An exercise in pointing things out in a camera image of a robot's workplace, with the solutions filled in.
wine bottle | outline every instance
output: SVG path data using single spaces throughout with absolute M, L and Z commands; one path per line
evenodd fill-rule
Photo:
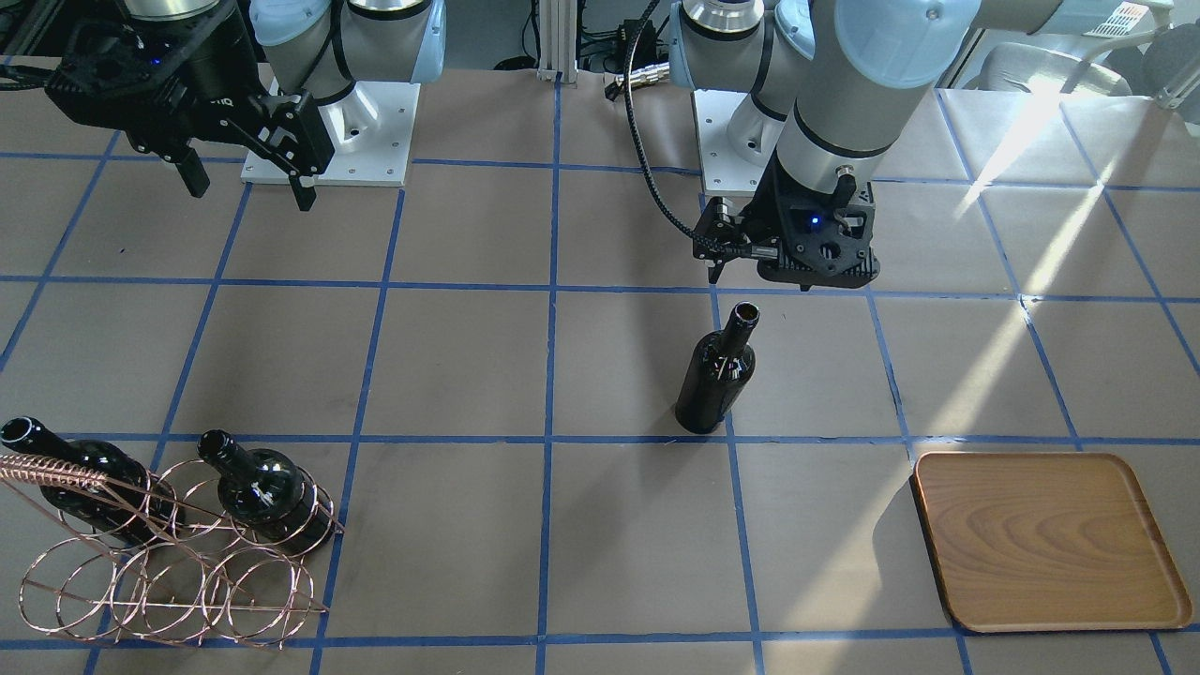
M 116 446 L 103 441 L 64 441 L 31 417 L 18 417 L 5 423 L 4 428 L 0 428 L 0 443 L 18 453 L 54 458 L 97 470 L 131 485 L 140 488 L 150 485 L 146 468 Z M 150 489 L 163 497 L 172 496 L 169 489 L 161 484 Z M 140 510 L 142 516 L 134 516 L 133 512 L 121 506 L 107 503 L 118 500 L 103 492 L 96 492 L 94 497 L 67 488 L 41 488 L 46 501 L 62 513 L 91 525 L 97 532 L 108 532 L 130 546 L 143 546 L 158 539 L 155 530 L 143 518 L 154 518 L 158 527 L 168 532 L 174 530 L 173 515 L 176 520 L 182 518 L 182 510 L 175 509 L 170 501 L 128 488 L 113 486 L 112 490 Z
M 754 375 L 750 331 L 758 324 L 758 307 L 738 303 L 725 329 L 701 338 L 691 353 L 674 414 L 692 434 L 710 434 Z
M 295 556 L 316 550 L 332 534 L 329 514 L 314 507 L 311 479 L 282 453 L 246 450 L 220 429 L 206 431 L 196 448 L 221 473 L 217 497 L 229 518 L 260 540 Z

wooden serving tray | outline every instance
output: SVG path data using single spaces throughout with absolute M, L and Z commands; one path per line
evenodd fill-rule
M 979 633 L 1182 628 L 1192 601 L 1110 454 L 930 453 L 913 472 L 942 601 Z

black braided cable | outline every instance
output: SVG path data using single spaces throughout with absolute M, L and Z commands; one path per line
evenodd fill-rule
M 649 5 L 646 6 L 646 11 L 642 12 L 641 20 L 637 22 L 637 28 L 634 30 L 634 35 L 629 38 L 629 46 L 625 48 L 625 114 L 629 118 L 629 132 L 634 137 L 634 150 L 637 151 L 637 162 L 642 166 L 642 178 L 646 179 L 646 186 L 650 190 L 650 197 L 654 203 L 662 211 L 671 225 L 676 226 L 676 229 L 684 233 L 689 239 L 698 244 L 703 249 L 708 249 L 715 253 L 749 257 L 750 245 L 737 245 L 737 244 L 722 244 L 715 239 L 709 239 L 695 229 L 688 227 L 683 223 L 671 209 L 662 201 L 662 195 L 659 192 L 659 186 L 654 181 L 654 174 L 650 172 L 650 162 L 646 159 L 646 148 L 642 145 L 642 135 L 637 130 L 637 120 L 634 118 L 634 86 L 632 86 L 632 71 L 634 71 L 634 53 L 637 49 L 637 40 L 641 37 L 642 31 L 646 30 L 647 22 L 650 20 L 650 14 L 654 13 L 654 8 L 659 6 L 659 0 L 650 0 Z
M 54 71 L 35 68 L 32 66 L 2 66 L 0 65 L 0 79 L 12 82 L 0 82 L 0 91 L 25 91 L 29 89 L 42 89 L 49 82 Z

